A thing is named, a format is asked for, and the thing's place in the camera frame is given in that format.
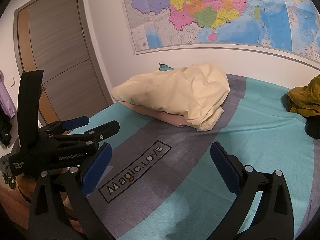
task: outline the bed sheet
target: bed sheet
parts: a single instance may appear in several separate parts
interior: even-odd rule
[[[235,199],[210,158],[214,141],[243,165],[283,171],[296,236],[313,218],[320,204],[320,143],[305,133],[305,118],[286,112],[289,89],[227,76],[225,112],[211,131],[175,127],[115,103],[72,132],[112,120],[120,124],[119,133],[105,140],[112,160],[87,196],[115,238],[206,239]],[[257,193],[241,231],[249,227],[260,197]]]

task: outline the wooden door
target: wooden door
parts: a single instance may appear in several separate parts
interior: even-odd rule
[[[23,71],[44,70],[39,112],[46,123],[91,117],[108,107],[78,0],[35,0],[17,12],[16,22]]]

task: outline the hanging clothes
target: hanging clothes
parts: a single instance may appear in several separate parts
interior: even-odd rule
[[[9,146],[11,140],[10,130],[12,124],[10,123],[10,117],[7,116],[2,107],[0,107],[0,142],[6,147]]]
[[[4,83],[1,81],[1,71],[0,71],[0,106],[6,115],[10,118],[14,117],[16,114],[16,108],[12,102],[12,99],[4,86]]]
[[[10,156],[18,153],[19,151],[20,151],[19,138],[17,138],[13,144],[11,152],[8,153],[7,155],[0,157],[0,171],[2,174],[7,176],[8,178],[11,178],[11,177],[15,178],[15,176],[13,176],[10,169],[9,158]]]

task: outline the turquoise bed sheet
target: turquoise bed sheet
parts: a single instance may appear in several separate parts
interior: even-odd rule
[[[296,234],[310,200],[314,143],[305,133],[306,120],[298,114],[286,112],[283,96],[287,91],[284,87],[247,78],[244,97],[240,99],[228,124],[219,131],[213,141],[220,142],[225,150],[237,156],[243,165],[250,164],[261,172],[272,173],[276,169],[283,171],[292,198]],[[120,131],[106,141],[116,150],[153,121],[153,118],[137,114],[120,103],[115,103],[90,118],[87,126],[75,129],[72,133],[83,133],[112,120],[120,123]],[[260,197],[261,194],[257,193],[241,231],[249,227]],[[206,239],[220,223],[234,199],[235,195],[228,191],[213,164],[208,147],[172,194],[133,228],[119,233],[117,238]],[[108,204],[105,205],[104,216],[107,216]],[[106,221],[104,223],[111,232],[117,231],[116,228],[110,228],[110,223],[104,217],[101,217],[101,220]]]

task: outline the blue ocean on map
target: blue ocean on map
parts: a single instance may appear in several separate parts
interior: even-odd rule
[[[316,22],[306,21],[306,17],[314,19],[315,15],[309,11],[304,11],[303,15],[298,14],[298,21],[301,23],[300,28],[303,30],[300,39],[303,40],[305,44],[310,45],[316,37],[317,25]]]
[[[162,47],[162,41],[155,30],[146,31],[146,37],[147,37],[149,49]]]
[[[258,39],[262,37],[259,23],[247,17],[240,17],[225,26],[217,27],[215,31],[218,33],[215,41],[220,42],[258,44]]]
[[[261,10],[261,19],[268,28],[272,47],[292,51],[291,30],[286,6],[279,11]]]

